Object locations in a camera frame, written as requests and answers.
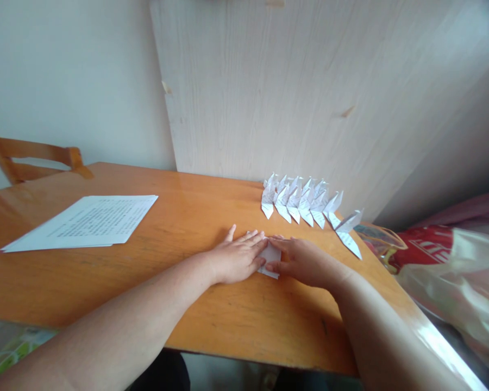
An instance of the red plastic bag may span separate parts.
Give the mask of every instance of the red plastic bag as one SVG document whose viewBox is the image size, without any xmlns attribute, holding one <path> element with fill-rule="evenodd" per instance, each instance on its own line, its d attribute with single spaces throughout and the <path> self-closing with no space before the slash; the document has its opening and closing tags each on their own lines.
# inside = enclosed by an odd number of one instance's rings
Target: red plastic bag
<svg viewBox="0 0 489 391">
<path fill-rule="evenodd" d="M 431 225 L 412 228 L 398 234 L 407 245 L 407 250 L 397 251 L 388 261 L 389 265 L 400 270 L 409 263 L 439 264 L 449 260 L 453 246 L 453 228 Z"/>
</svg>

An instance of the forearm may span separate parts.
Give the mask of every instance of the forearm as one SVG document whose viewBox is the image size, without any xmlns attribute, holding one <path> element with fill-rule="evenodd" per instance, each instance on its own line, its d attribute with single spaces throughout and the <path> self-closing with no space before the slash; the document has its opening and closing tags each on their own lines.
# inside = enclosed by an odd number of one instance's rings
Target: forearm
<svg viewBox="0 0 489 391">
<path fill-rule="evenodd" d="M 367 390 L 465 389 L 359 274 L 329 290 L 338 303 Z"/>
<path fill-rule="evenodd" d="M 0 377 L 10 389 L 125 389 L 214 282 L 198 254 L 109 301 Z"/>
</svg>

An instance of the pink fabric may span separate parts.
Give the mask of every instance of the pink fabric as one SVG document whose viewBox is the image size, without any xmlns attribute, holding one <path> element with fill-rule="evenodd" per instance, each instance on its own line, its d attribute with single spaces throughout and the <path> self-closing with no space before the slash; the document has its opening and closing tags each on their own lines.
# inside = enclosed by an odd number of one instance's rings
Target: pink fabric
<svg viewBox="0 0 489 391">
<path fill-rule="evenodd" d="M 422 220 L 411 228 L 429 225 L 447 225 L 465 229 L 489 225 L 489 193 L 451 206 L 436 215 Z"/>
</svg>

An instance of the person's left hand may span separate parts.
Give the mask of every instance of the person's left hand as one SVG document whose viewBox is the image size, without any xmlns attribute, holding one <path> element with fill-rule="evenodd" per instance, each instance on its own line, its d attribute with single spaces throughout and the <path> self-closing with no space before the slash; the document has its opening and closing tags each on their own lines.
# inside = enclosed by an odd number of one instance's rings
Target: person's left hand
<svg viewBox="0 0 489 391">
<path fill-rule="evenodd" d="M 232 225 L 223 242 L 204 253 L 212 266 L 214 283 L 243 281 L 266 263 L 257 257 L 268 245 L 265 233 L 255 230 L 234 240 L 235 228 Z"/>
</svg>

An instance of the person's right hand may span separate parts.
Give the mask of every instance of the person's right hand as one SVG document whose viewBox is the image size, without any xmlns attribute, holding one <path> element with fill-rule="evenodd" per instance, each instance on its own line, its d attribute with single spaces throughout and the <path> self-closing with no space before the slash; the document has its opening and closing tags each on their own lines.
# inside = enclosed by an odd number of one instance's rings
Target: person's right hand
<svg viewBox="0 0 489 391">
<path fill-rule="evenodd" d="M 268 240 L 275 248 L 287 253 L 290 259 L 289 262 L 279 260 L 266 264 L 266 269 L 270 272 L 288 275 L 306 285 L 330 291 L 355 273 L 307 240 L 287 240 L 278 235 Z"/>
</svg>

